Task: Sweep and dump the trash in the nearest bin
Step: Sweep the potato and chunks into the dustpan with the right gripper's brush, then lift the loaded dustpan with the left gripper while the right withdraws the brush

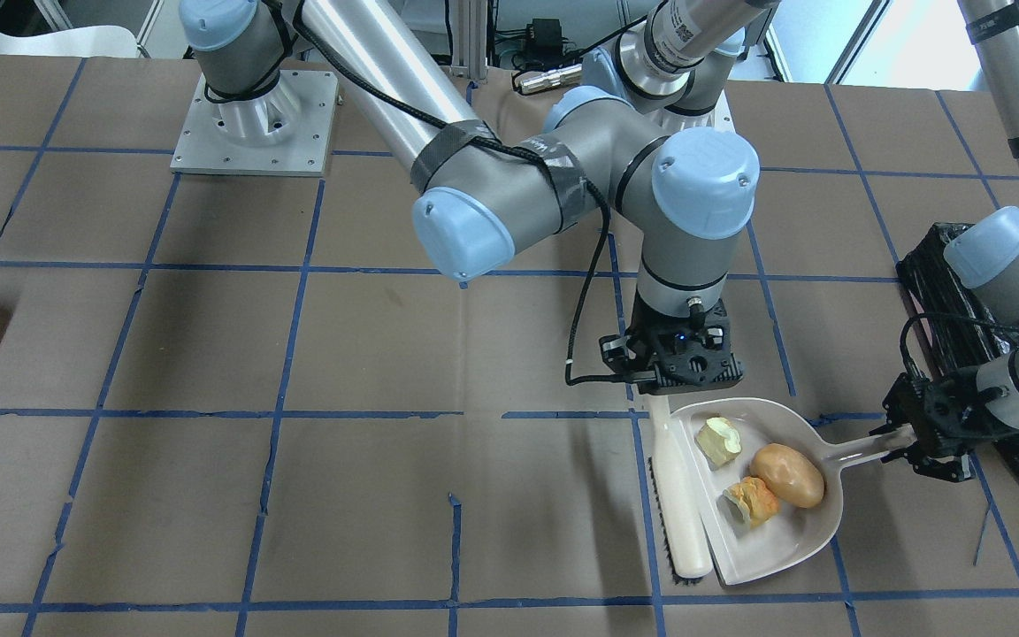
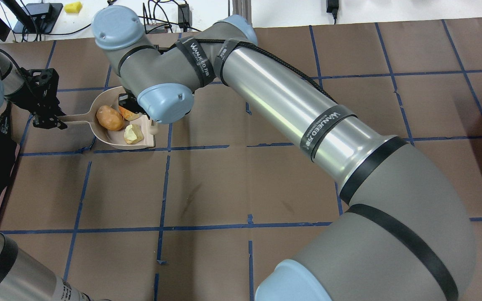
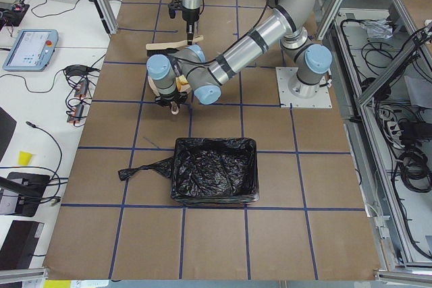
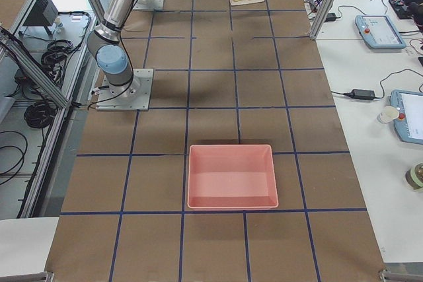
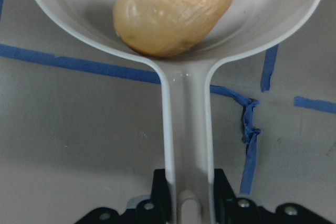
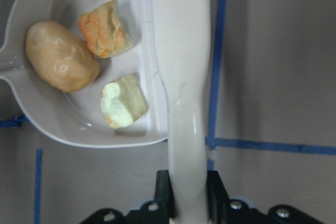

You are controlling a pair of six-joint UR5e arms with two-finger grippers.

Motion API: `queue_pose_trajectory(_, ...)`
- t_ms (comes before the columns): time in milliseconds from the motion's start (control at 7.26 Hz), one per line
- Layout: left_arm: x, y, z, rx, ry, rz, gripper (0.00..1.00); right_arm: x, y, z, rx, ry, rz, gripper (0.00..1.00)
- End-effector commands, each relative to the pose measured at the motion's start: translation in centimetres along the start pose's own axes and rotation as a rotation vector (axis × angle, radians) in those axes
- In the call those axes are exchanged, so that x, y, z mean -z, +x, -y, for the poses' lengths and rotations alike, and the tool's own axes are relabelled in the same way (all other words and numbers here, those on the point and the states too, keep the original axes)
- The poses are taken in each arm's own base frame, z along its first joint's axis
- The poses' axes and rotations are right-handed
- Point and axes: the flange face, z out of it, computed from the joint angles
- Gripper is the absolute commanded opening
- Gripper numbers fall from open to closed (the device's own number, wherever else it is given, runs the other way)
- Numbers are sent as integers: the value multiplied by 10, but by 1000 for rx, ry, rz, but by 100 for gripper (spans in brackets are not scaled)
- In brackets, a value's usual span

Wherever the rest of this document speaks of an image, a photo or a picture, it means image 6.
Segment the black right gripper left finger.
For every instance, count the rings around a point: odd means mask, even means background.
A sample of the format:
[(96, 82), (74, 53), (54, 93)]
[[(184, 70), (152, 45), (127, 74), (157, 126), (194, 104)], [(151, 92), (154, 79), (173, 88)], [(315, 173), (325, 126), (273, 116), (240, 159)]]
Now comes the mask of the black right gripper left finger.
[(154, 200), (165, 204), (168, 216), (174, 217), (174, 195), (168, 170), (156, 172)]

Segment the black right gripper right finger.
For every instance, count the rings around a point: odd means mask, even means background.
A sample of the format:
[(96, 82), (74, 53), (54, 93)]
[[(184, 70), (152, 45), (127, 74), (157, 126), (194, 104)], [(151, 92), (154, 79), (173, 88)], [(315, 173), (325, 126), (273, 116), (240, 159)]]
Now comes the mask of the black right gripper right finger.
[(208, 209), (211, 219), (228, 219), (229, 196), (218, 171), (207, 172)]

